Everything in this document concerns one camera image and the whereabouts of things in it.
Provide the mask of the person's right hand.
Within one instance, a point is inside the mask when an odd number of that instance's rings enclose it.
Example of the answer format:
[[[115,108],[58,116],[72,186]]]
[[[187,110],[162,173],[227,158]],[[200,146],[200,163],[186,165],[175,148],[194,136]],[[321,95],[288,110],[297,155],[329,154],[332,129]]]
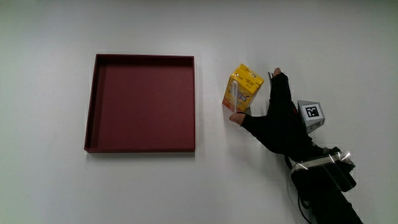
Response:
[[[250,132],[268,150],[294,161],[304,161],[323,154],[306,132],[290,92],[289,79],[276,68],[271,78],[269,108],[265,116],[238,112],[229,117]]]

